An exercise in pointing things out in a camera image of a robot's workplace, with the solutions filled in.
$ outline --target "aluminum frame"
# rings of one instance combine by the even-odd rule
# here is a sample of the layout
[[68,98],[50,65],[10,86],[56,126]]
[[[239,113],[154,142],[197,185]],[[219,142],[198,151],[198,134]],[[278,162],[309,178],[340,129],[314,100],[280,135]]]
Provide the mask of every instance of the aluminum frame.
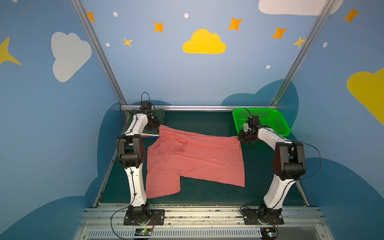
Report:
[[285,90],[287,89],[288,85],[291,83],[294,75],[296,74],[297,70],[299,69],[300,65],[302,64],[304,58],[308,54],[309,50],[311,49],[313,43],[315,42],[317,36],[319,35],[321,29],[323,28],[325,22],[327,21],[329,17],[329,13],[331,11],[331,8],[336,0],[327,0],[320,11],[319,16],[315,20],[311,30],[309,31],[307,38],[304,42],[304,45],[300,48],[298,54],[296,55],[296,58],[294,59],[291,68],[288,70],[287,75],[285,76],[283,82],[281,83],[279,89],[277,90],[275,96],[273,97],[271,101],[271,106],[277,106],[279,103],[281,97],[283,96]]
[[[127,119],[125,120],[125,123],[124,123],[124,126],[122,128],[121,134],[123,134],[125,132],[125,130],[127,129],[128,122],[129,122],[129,115],[127,116]],[[95,201],[93,203],[93,207],[97,207],[99,202],[100,202],[100,199],[101,199],[101,197],[103,195],[105,186],[107,184],[109,175],[111,174],[112,167],[113,167],[113,164],[115,163],[117,155],[118,155],[118,150],[117,150],[117,148],[115,148],[115,151],[113,152],[111,161],[109,162],[109,165],[108,165],[108,168],[107,168],[107,172],[104,175],[103,181],[102,181],[102,183],[100,185],[100,188],[99,188],[99,192],[98,192],[97,197],[96,197],[96,199],[95,199]]]
[[[140,105],[122,105],[121,110],[138,110]],[[277,106],[215,106],[215,105],[155,105],[156,109],[163,109],[165,111],[222,111],[232,112],[236,108],[273,108],[278,109]]]
[[93,28],[92,23],[89,20],[89,17],[83,2],[81,0],[71,0],[71,2],[73,4],[73,7],[76,10],[77,15],[79,16],[79,19],[85,29],[85,32],[87,33],[89,39],[91,40],[93,48],[97,56],[99,57],[101,65],[103,66],[104,71],[107,74],[109,81],[111,82],[112,88],[115,91],[116,96],[120,101],[120,104],[121,105],[127,104],[127,102],[125,101],[124,95],[121,91],[121,88],[119,86],[119,83],[116,79],[116,76],[113,73],[113,70],[108,62],[107,56],[105,55],[105,52],[101,46],[99,38],[97,37],[95,29]]
[[[74,240],[118,239],[111,231],[110,219],[116,210],[127,206],[128,204],[100,204],[98,208],[86,209]],[[240,206],[151,205],[151,210],[156,209],[165,209],[166,214],[164,225],[155,227],[155,231],[158,233],[152,235],[151,238],[226,238],[225,234],[220,233],[226,229],[246,231],[242,234],[229,234],[227,237],[254,239],[259,237],[257,231],[263,227],[262,225],[245,225],[239,212]],[[125,211],[126,209],[114,215],[112,225],[116,232],[123,234],[123,237],[132,239],[133,230],[143,228],[143,226],[124,226]],[[283,207],[282,216],[285,224],[279,225],[280,229],[312,228],[313,232],[317,232],[320,239],[333,240],[327,222],[317,207]],[[185,231],[192,229],[198,231],[213,230],[214,233],[208,235],[185,233]]]

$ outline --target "yellow star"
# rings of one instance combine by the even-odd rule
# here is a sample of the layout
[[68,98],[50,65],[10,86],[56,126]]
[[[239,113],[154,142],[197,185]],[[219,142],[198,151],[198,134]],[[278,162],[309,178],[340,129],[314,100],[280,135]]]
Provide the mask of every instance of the yellow star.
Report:
[[21,65],[19,61],[17,61],[14,57],[12,57],[8,52],[9,45],[9,37],[4,40],[2,44],[0,44],[0,64],[5,61],[11,61],[13,63]]
[[155,23],[155,31],[161,31],[163,33],[164,23]]
[[359,14],[360,12],[355,11],[353,8],[349,12],[349,14],[344,18],[344,20],[348,20],[349,23],[352,22],[352,19]]
[[123,44],[123,45],[129,45],[131,48],[132,48],[132,46],[131,46],[131,42],[132,42],[132,40],[126,40],[125,38],[124,38],[124,40],[125,40],[125,43]]
[[276,29],[276,33],[275,35],[272,37],[272,38],[280,38],[283,36],[283,33],[287,30],[288,28],[286,29],[280,29],[280,28],[277,28]]
[[299,36],[299,40],[298,40],[296,43],[292,44],[292,46],[293,46],[293,45],[297,45],[297,46],[299,46],[299,48],[300,48],[301,44],[302,44],[304,41],[305,41],[305,39],[301,39],[301,37]]
[[243,20],[242,19],[236,20],[236,19],[232,18],[232,23],[229,26],[228,30],[235,29],[238,31],[239,30],[239,24],[241,23],[241,21],[243,21]]

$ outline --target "folded green cloth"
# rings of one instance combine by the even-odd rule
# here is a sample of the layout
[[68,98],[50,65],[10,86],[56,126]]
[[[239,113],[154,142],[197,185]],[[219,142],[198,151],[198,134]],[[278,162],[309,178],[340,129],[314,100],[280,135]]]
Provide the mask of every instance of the folded green cloth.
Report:
[[[159,121],[160,121],[160,124],[164,124],[164,116],[165,116],[165,111],[162,110],[162,109],[159,109],[159,110],[155,110],[153,111],[154,112],[154,116],[157,116]],[[130,124],[132,123],[132,120],[133,120],[133,115],[136,113],[135,110],[131,110],[131,117],[129,118],[128,120],[128,127],[130,126]],[[144,129],[143,133],[149,133],[149,134],[159,134],[159,129],[156,128],[156,129],[153,129],[151,131],[147,131]]]

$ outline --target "yellow cloud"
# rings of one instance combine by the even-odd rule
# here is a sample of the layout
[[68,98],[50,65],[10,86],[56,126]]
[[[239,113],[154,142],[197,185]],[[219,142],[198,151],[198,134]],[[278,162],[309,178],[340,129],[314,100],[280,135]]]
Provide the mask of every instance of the yellow cloud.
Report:
[[376,73],[358,72],[347,81],[347,88],[382,124],[384,124],[384,68]]
[[191,40],[183,45],[186,53],[223,53],[227,46],[220,41],[219,35],[210,33],[207,29],[199,29],[192,34]]

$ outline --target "pink t-shirt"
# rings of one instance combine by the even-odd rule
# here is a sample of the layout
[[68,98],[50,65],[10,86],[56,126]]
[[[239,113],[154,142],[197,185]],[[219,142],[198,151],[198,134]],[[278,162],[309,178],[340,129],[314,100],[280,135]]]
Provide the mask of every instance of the pink t-shirt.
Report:
[[237,136],[216,137],[159,127],[148,148],[148,198],[180,192],[180,176],[245,186],[244,162]]

